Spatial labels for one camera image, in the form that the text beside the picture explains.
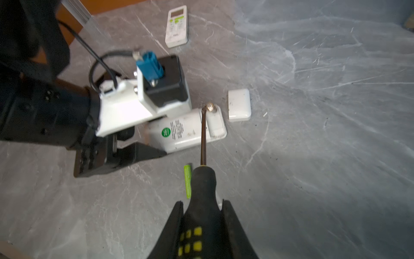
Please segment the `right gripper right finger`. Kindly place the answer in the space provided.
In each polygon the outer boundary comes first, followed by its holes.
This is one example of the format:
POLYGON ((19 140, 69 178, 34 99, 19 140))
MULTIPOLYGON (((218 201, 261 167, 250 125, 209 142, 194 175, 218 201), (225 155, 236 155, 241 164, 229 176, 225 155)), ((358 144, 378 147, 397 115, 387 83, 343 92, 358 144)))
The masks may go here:
POLYGON ((225 249, 230 257, 232 259, 258 259, 229 200, 223 200, 221 212, 225 229, 225 249))

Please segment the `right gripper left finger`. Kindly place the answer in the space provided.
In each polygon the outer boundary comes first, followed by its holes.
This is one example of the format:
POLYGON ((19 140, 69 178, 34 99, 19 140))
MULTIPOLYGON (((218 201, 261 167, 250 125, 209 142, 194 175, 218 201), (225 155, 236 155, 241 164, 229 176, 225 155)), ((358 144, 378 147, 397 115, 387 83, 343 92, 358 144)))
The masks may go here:
POLYGON ((178 255, 183 202, 178 201, 148 259, 175 259, 178 255))

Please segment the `white remote control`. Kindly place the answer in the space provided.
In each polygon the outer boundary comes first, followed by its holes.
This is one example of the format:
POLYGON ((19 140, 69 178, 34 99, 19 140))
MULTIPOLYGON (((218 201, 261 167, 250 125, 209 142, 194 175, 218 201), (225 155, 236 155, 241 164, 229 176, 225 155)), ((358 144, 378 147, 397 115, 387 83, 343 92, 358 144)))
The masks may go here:
POLYGON ((168 12, 165 44, 174 48, 188 42, 188 9, 186 5, 171 9, 168 12))
MULTIPOLYGON (((222 140, 227 136, 221 108, 213 105, 206 113, 207 143, 222 140)), ((146 141, 149 146, 166 153, 182 151, 201 144, 202 109, 195 108, 176 118, 162 118, 146 126, 146 141)))

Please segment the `black yellow screwdriver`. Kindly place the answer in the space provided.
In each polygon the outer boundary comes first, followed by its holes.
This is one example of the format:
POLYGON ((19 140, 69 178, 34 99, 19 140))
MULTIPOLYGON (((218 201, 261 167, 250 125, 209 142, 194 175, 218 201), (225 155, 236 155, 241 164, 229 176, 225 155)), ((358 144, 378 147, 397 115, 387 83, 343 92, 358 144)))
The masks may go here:
POLYGON ((191 178, 192 195, 183 216, 178 259, 217 259, 223 252, 222 216, 216 200, 216 174, 207 166, 207 108, 202 108, 201 162, 191 178))

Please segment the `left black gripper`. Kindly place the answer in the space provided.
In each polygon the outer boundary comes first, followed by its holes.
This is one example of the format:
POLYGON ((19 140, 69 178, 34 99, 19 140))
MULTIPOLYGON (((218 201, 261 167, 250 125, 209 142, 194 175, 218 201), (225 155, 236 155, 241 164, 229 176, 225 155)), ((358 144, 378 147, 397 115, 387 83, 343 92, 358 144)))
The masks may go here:
POLYGON ((119 140, 129 140, 134 134, 135 129, 130 127, 103 138, 95 138, 95 142, 88 148, 77 150, 73 176, 87 178, 109 174, 141 161, 167 155, 165 151, 139 142, 118 148, 119 140))

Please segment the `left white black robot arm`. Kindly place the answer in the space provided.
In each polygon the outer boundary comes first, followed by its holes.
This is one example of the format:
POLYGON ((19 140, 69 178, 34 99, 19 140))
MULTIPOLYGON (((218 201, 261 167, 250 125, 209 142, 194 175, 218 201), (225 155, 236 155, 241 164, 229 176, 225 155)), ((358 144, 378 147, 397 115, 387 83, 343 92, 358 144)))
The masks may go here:
POLYGON ((165 151, 136 142, 132 127, 98 137, 102 100, 92 87, 60 80, 69 46, 56 18, 59 1, 1 2, 1 139, 76 152, 74 176, 115 172, 165 151))

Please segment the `white battery cover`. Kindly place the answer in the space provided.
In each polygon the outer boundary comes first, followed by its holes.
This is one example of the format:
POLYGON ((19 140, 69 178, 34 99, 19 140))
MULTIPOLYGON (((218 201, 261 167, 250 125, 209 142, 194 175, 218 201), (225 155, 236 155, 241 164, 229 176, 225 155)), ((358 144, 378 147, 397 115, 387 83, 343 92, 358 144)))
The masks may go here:
POLYGON ((229 122, 243 122, 252 116, 251 99, 248 89, 230 90, 228 92, 229 122))

